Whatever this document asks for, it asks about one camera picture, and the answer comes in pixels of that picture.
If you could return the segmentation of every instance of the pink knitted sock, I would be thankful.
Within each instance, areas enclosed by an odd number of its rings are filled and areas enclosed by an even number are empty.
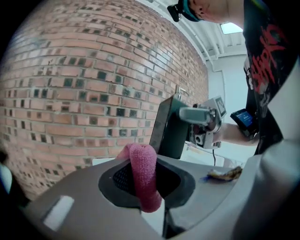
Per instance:
[[[156,211],[162,197],[156,190],[156,159],[157,155],[150,145],[137,143],[127,144],[116,159],[130,159],[135,182],[135,193],[140,199],[142,211]]]

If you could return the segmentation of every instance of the black cable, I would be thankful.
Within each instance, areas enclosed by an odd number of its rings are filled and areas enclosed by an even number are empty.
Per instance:
[[[212,155],[214,157],[214,166],[216,166],[216,156],[215,156],[215,150],[212,150]]]

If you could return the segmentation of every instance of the brick wall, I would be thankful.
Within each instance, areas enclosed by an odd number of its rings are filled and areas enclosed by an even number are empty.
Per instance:
[[[207,71],[167,20],[134,0],[51,0],[2,62],[0,130],[8,166],[35,198],[93,158],[148,143],[159,103],[182,84],[208,97]]]

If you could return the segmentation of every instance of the black t-shirt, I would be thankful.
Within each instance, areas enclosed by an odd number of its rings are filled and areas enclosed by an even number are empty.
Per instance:
[[[276,1],[244,1],[244,37],[248,52],[250,73],[255,94],[260,141],[255,154],[262,154],[269,146],[282,140],[280,129],[268,110],[296,64],[298,49],[291,37],[291,27],[286,23]],[[297,22],[294,31],[298,31]]]

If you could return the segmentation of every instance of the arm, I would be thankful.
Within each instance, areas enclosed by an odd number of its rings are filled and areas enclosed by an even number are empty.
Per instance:
[[[213,142],[228,142],[245,146],[256,146],[259,142],[259,134],[250,140],[245,137],[237,125],[222,123],[221,129],[214,134]]]

